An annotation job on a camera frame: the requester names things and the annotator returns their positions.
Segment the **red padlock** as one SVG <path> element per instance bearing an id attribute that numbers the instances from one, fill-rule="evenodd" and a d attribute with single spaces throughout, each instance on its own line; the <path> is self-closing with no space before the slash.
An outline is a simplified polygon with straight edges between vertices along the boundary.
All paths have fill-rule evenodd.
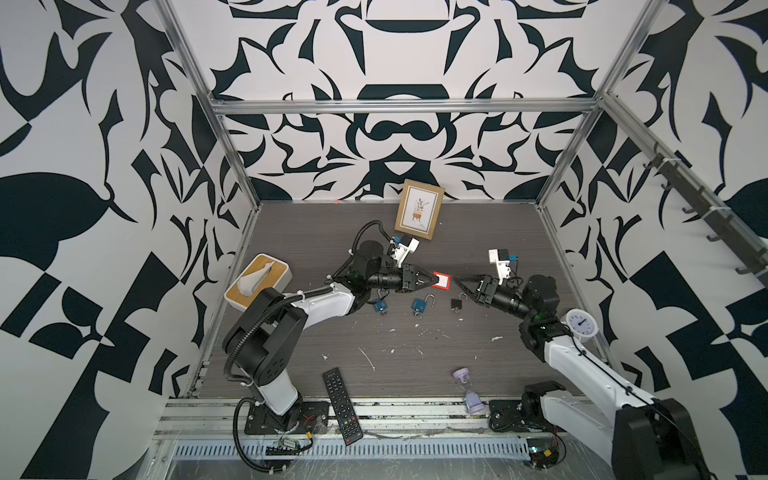
<path id="1" fill-rule="evenodd" d="M 433 275 L 435 277 L 435 283 L 432 285 L 433 288 L 444 291 L 448 291 L 451 288 L 452 277 L 450 275 L 437 271 L 435 271 Z"/>

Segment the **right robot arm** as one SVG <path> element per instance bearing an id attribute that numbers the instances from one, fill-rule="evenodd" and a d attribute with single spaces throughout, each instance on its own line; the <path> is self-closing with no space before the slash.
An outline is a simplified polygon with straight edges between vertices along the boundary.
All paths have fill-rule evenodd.
<path id="1" fill-rule="evenodd" d="M 524 346 L 588 398 L 583 403 L 556 382 L 526 389 L 530 407 L 590 448 L 615 478 L 714 478 L 686 408 L 635 386 L 589 352 L 582 342 L 598 333 L 596 320 L 580 309 L 558 317 L 554 278 L 533 275 L 520 289 L 489 275 L 454 282 L 476 304 L 520 319 Z"/>

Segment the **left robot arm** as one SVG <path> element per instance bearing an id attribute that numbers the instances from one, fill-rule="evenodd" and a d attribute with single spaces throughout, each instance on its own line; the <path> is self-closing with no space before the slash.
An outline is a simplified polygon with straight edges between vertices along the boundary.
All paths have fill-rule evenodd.
<path id="1" fill-rule="evenodd" d="M 225 380 L 247 388 L 276 416 L 294 412 L 300 393 L 287 366 L 303 331 L 358 311 L 374 290 L 411 293 L 436 285 L 433 273 L 406 261 L 418 246 L 417 238 L 391 236 L 381 221 L 369 221 L 321 287 L 288 294 L 262 290 L 222 341 Z"/>

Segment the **blue padlock middle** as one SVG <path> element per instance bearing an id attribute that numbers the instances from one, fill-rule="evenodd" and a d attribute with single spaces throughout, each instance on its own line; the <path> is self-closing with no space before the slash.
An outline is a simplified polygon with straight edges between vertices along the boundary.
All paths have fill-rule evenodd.
<path id="1" fill-rule="evenodd" d="M 429 306 L 434 306 L 436 297 L 433 294 L 427 294 L 424 298 L 416 298 L 412 305 L 412 313 L 416 317 L 422 317 Z"/>

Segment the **blue padlock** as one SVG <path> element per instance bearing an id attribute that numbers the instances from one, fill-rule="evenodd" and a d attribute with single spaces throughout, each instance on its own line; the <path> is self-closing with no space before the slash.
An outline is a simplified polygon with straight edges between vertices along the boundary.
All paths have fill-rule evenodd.
<path id="1" fill-rule="evenodd" d="M 424 298 L 416 298 L 412 305 L 412 313 L 416 317 L 422 317 L 429 306 L 434 306 L 436 297 L 433 294 L 427 294 Z"/>
<path id="2" fill-rule="evenodd" d="M 380 315 L 385 315 L 387 313 L 388 305 L 386 299 L 388 296 L 388 290 L 378 290 L 377 297 L 369 301 L 374 310 Z"/>

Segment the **blue padlock left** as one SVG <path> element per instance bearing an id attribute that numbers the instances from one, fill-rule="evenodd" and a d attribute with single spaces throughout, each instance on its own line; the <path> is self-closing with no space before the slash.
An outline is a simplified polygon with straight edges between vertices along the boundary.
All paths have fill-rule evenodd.
<path id="1" fill-rule="evenodd" d="M 387 313 L 388 305 L 386 299 L 388 296 L 388 290 L 378 290 L 377 297 L 369 301 L 374 310 L 380 315 L 385 315 Z"/>

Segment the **white round clock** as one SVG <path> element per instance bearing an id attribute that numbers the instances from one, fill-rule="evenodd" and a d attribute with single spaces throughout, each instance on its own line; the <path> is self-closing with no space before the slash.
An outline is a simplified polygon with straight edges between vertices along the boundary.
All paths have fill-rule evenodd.
<path id="1" fill-rule="evenodd" d="M 597 320 L 589 312 L 582 309 L 569 310 L 563 323 L 581 343 L 589 341 L 600 332 Z"/>

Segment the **purple hourglass timer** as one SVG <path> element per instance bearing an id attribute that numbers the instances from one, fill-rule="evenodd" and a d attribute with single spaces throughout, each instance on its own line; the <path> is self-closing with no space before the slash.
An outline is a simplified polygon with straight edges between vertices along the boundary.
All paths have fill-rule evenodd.
<path id="1" fill-rule="evenodd" d="M 464 392 L 464 405 L 470 415 L 480 414 L 484 411 L 485 405 L 480 395 L 474 391 L 468 368 L 460 368 L 452 373 L 456 383 Z"/>

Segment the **tissue box wooden lid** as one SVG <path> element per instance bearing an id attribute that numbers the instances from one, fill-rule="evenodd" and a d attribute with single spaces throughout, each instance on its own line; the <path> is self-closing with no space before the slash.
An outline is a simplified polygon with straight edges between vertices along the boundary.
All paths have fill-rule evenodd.
<path id="1" fill-rule="evenodd" d="M 236 310 L 244 312 L 262 290 L 273 288 L 283 292 L 292 278 L 286 262 L 259 253 L 226 290 L 224 299 Z"/>

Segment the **black remote control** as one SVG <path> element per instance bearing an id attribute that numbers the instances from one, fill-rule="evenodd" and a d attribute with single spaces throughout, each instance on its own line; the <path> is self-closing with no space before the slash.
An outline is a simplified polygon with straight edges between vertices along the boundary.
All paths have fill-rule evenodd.
<path id="1" fill-rule="evenodd" d="M 345 446 L 351 446 L 364 436 L 354 404 L 338 367 L 326 371 L 322 379 Z"/>

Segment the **wooden picture frame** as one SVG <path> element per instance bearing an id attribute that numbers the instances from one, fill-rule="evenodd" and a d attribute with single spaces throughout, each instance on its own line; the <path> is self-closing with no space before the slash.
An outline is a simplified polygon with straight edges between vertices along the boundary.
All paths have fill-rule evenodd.
<path id="1" fill-rule="evenodd" d="M 406 180 L 401 192 L 395 230 L 432 240 L 445 190 L 439 186 Z"/>

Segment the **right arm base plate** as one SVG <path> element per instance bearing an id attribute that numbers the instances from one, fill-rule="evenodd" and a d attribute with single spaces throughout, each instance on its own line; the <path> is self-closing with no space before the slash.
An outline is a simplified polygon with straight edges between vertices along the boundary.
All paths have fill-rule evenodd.
<path id="1" fill-rule="evenodd" d="M 488 427 L 496 433 L 541 433 L 546 428 L 522 416 L 520 400 L 491 400 Z"/>

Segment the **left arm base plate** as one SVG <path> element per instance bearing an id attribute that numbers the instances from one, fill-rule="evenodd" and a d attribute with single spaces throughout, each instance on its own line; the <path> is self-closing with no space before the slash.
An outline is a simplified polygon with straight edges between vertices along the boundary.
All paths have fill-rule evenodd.
<path id="1" fill-rule="evenodd" d="M 324 431 L 328 425 L 330 403 L 302 401 L 285 414 L 274 413 L 266 404 L 251 405 L 245 421 L 246 435 L 304 434 Z"/>

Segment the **wall hook rack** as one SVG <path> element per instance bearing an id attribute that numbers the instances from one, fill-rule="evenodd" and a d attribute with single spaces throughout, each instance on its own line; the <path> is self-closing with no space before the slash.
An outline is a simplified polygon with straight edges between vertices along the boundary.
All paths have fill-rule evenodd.
<path id="1" fill-rule="evenodd" d="M 675 192 L 685 202 L 682 212 L 703 221 L 711 230 L 707 240 L 723 243 L 741 262 L 738 275 L 749 275 L 767 287 L 767 243 L 764 242 L 715 192 L 679 157 L 666 152 L 658 141 L 653 157 L 644 165 L 661 175 L 664 192 Z"/>

